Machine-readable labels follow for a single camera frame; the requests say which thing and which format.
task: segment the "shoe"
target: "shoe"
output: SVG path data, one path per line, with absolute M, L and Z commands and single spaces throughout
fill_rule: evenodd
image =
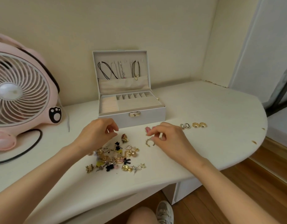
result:
M 158 204 L 156 217 L 160 224 L 174 224 L 174 211 L 167 201 L 163 200 Z

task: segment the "person's left hand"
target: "person's left hand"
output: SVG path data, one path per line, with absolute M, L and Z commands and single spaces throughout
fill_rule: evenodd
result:
M 101 148 L 110 139 L 118 134 L 119 128 L 113 119 L 96 119 L 91 121 L 80 135 L 71 143 L 73 147 L 79 149 L 82 156 L 85 156 Z

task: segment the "pink fan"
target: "pink fan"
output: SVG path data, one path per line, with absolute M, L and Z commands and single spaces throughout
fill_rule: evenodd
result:
M 41 123 L 59 123 L 59 86 L 42 56 L 0 34 L 0 150 Z

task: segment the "person's right arm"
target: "person's right arm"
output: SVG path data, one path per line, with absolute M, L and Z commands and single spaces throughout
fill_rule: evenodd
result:
M 179 126 L 163 122 L 147 133 L 170 158 L 188 169 L 208 190 L 232 224 L 279 224 L 247 194 L 194 150 Z

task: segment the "hand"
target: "hand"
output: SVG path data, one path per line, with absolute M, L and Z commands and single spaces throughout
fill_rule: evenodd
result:
M 118 134 L 119 128 L 113 119 L 96 119 L 91 121 L 80 135 L 71 143 L 78 147 L 82 157 L 96 151 Z
M 203 157 L 193 148 L 179 126 L 162 122 L 151 129 L 147 136 L 152 136 L 153 142 L 159 146 L 170 158 L 188 169 L 188 165 L 200 163 Z

